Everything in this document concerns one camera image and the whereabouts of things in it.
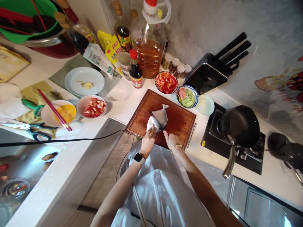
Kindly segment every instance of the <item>bowl of sliced red pepper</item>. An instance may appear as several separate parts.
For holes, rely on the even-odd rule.
[[[164,71],[158,73],[155,77],[155,85],[160,92],[172,94],[178,88],[178,80],[170,72]]]

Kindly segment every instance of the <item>bowl of beaten egg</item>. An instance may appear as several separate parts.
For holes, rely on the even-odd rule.
[[[76,107],[69,101],[56,100],[51,102],[66,123],[71,123],[77,114]],[[49,105],[45,105],[41,111],[41,118],[46,125],[60,127],[62,123],[51,110]]]

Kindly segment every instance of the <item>beaten egg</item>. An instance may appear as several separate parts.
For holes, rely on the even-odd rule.
[[[57,111],[68,124],[75,119],[77,114],[76,107],[74,105],[62,105],[57,109]],[[60,122],[55,114],[54,117],[56,121]]]

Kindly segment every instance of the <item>gold bracelet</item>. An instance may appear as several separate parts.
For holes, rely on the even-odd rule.
[[[172,150],[173,150],[174,148],[176,148],[176,147],[181,147],[181,148],[182,148],[182,146],[181,146],[180,144],[177,144],[177,145],[173,146],[173,148],[170,150],[170,152],[172,153]]]

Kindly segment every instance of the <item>green peeler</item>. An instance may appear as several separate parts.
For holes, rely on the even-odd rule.
[[[36,117],[40,117],[41,110],[44,107],[44,105],[36,105],[35,103],[33,103],[32,101],[29,101],[28,99],[21,99],[21,101],[22,101],[23,105],[34,110],[34,115]]]

